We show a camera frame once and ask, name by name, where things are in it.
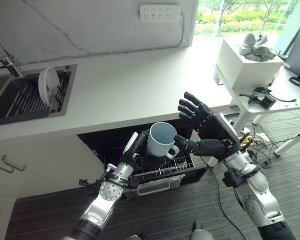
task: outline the floor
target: floor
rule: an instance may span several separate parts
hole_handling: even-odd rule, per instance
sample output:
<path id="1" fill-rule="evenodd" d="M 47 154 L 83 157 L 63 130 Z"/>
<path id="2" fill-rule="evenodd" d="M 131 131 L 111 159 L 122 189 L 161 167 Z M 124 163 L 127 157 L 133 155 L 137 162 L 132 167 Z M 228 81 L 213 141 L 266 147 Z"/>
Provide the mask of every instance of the floor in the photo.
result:
<path id="1" fill-rule="evenodd" d="M 284 140 L 300 131 L 300 111 L 276 113 L 265 117 L 261 124 L 273 141 Z M 258 160 L 262 162 L 265 157 L 259 154 Z M 236 202 L 233 189 L 223 185 L 225 170 L 221 163 L 213 169 L 220 183 L 222 206 L 248 240 L 260 240 L 257 229 Z M 300 240 L 300 143 L 280 158 L 272 159 L 271 168 L 265 169 L 264 174 L 296 239 Z M 224 218 L 217 193 L 215 179 L 208 171 L 198 183 L 135 200 L 121 200 L 99 239 L 121 240 L 143 233 L 149 240 L 185 240 L 189 239 L 196 219 L 203 221 L 215 240 L 243 239 Z M 93 200 L 92 194 L 90 189 L 78 188 L 18 199 L 5 239 L 62 239 Z"/>

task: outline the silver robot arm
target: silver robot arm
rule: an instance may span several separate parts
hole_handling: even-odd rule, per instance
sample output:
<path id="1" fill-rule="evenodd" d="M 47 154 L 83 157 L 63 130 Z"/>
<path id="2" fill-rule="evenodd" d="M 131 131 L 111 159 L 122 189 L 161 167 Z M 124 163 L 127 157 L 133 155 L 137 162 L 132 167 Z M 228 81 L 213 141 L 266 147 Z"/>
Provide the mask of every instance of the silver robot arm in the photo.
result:
<path id="1" fill-rule="evenodd" d="M 264 240 L 295 240 L 276 198 L 269 189 L 266 177 L 253 164 L 247 153 L 242 153 L 239 139 L 221 113 L 213 113 L 205 104 L 186 92 L 186 100 L 179 101 L 180 117 L 188 119 L 198 132 L 200 141 L 181 136 L 174 138 L 180 150 L 198 156 L 214 156 L 227 167 L 223 182 L 234 187 L 239 203 Z"/>
<path id="2" fill-rule="evenodd" d="M 109 164 L 101 176 L 102 183 L 98 197 L 90 204 L 79 219 L 77 226 L 63 240 L 95 240 L 110 219 L 115 203 L 121 198 L 123 189 L 131 185 L 130 176 L 138 158 L 138 151 L 144 146 L 146 135 L 134 133 L 124 149 L 118 166 Z"/>

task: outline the white plate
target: white plate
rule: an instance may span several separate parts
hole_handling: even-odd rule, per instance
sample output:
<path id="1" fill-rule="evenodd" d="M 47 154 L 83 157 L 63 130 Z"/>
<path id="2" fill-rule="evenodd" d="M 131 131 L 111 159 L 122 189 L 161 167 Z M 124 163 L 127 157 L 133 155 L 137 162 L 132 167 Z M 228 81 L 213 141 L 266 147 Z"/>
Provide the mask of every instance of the white plate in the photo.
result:
<path id="1" fill-rule="evenodd" d="M 40 72 L 38 80 L 39 94 L 42 102 L 51 107 L 54 94 L 60 85 L 58 74 L 53 67 L 48 67 Z"/>

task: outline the kitchen sink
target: kitchen sink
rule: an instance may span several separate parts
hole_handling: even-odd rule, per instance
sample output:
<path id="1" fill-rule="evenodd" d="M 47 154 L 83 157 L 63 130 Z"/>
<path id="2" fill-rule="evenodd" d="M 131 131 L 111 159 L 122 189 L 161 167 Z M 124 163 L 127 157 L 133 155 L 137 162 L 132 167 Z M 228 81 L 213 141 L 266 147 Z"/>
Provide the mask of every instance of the kitchen sink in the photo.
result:
<path id="1" fill-rule="evenodd" d="M 44 69 L 22 72 L 24 77 L 0 77 L 0 125 L 66 114 L 77 65 L 58 66 L 60 86 L 49 107 L 40 98 L 39 74 Z"/>

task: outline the white mug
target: white mug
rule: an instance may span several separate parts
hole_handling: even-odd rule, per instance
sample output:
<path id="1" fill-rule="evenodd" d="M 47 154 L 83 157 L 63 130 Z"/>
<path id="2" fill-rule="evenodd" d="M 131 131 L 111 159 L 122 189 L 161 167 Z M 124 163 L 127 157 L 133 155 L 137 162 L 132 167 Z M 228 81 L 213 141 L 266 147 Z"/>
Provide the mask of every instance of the white mug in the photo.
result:
<path id="1" fill-rule="evenodd" d="M 174 136 L 177 135 L 175 128 L 165 122 L 158 122 L 151 126 L 148 141 L 146 144 L 146 152 L 148 154 L 173 159 L 180 151 L 174 145 Z M 174 155 L 169 154 L 170 149 L 174 150 Z"/>

